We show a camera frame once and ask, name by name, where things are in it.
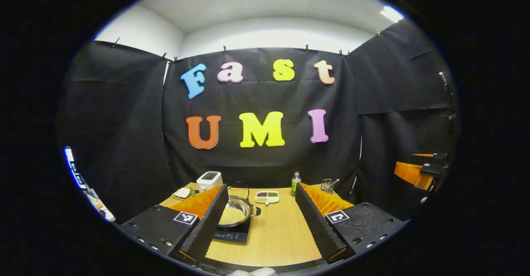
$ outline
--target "peach letter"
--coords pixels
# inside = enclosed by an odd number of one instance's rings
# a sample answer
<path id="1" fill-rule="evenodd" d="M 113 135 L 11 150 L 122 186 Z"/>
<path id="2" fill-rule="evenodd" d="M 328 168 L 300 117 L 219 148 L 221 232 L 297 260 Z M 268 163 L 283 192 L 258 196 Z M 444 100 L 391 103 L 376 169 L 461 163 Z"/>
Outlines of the peach letter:
<path id="1" fill-rule="evenodd" d="M 190 144 L 193 145 L 194 148 L 208 150 L 216 146 L 219 141 L 218 124 L 221 117 L 207 116 L 206 120 L 210 122 L 210 139 L 201 140 L 199 125 L 200 122 L 202 122 L 202 118 L 200 116 L 190 116 L 186 119 L 186 123 L 188 123 L 188 138 Z"/>
<path id="2" fill-rule="evenodd" d="M 328 65 L 328 63 L 326 63 L 324 59 L 316 62 L 313 66 L 318 69 L 318 77 L 320 77 L 320 80 L 323 83 L 325 83 L 326 85 L 330 85 L 335 82 L 335 77 L 330 77 L 329 72 L 329 70 L 333 70 L 333 67 L 331 65 Z"/>

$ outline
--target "white divided plate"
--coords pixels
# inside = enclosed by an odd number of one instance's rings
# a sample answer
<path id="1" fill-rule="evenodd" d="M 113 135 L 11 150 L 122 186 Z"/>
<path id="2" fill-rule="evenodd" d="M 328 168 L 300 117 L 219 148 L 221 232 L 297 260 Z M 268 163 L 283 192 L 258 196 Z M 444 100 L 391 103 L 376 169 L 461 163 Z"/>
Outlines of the white divided plate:
<path id="1" fill-rule="evenodd" d="M 258 193 L 267 193 L 267 196 L 258 196 Z M 276 193 L 277 196 L 269 196 L 269 193 Z M 254 200 L 257 203 L 265 203 L 265 205 L 268 205 L 269 203 L 279 202 L 280 193 L 278 193 L 278 191 L 258 191 Z"/>

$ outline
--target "blue letter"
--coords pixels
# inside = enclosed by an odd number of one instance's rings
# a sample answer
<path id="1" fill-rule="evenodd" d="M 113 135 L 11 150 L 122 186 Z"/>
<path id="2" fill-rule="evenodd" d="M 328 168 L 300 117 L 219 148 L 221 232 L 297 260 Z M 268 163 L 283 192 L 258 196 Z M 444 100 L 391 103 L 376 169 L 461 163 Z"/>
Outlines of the blue letter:
<path id="1" fill-rule="evenodd" d="M 191 99 L 204 91 L 204 87 L 199 85 L 199 82 L 204 83 L 204 75 L 201 72 L 204 70 L 206 70 L 206 66 L 204 64 L 198 64 L 195 68 L 180 76 L 180 79 L 186 82 L 186 87 L 188 87 L 188 91 L 190 92 L 188 98 Z"/>

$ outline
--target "pan handle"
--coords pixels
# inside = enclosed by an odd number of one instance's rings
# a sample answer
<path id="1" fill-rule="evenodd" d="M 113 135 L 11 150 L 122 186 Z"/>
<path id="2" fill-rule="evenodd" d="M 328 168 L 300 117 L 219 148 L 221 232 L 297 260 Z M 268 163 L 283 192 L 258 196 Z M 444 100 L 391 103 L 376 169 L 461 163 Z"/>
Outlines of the pan handle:
<path id="1" fill-rule="evenodd" d="M 256 209 L 256 215 L 249 215 L 249 217 L 256 217 L 256 216 L 259 216 L 261 214 L 261 209 L 260 208 L 255 208 Z"/>

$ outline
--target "ceiling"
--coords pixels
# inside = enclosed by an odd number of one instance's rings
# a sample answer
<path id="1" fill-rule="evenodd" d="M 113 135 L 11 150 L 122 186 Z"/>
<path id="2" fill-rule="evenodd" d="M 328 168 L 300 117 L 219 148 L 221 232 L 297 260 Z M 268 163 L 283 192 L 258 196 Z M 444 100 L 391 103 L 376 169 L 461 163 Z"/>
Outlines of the ceiling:
<path id="1" fill-rule="evenodd" d="M 356 27 L 376 34 L 392 25 L 379 0 L 140 0 L 190 34 L 213 25 L 257 17 L 304 17 Z"/>

